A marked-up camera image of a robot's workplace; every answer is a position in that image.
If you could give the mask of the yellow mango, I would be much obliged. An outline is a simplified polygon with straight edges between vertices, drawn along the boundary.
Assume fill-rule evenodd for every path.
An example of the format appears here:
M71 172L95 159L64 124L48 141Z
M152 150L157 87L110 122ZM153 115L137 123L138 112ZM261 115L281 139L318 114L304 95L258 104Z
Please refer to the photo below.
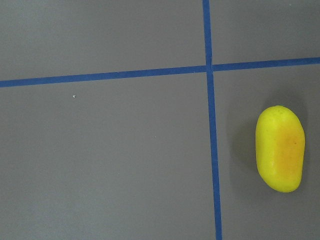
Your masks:
M257 171L273 190L291 193L301 184L305 132L289 108L276 105L265 109L255 128Z

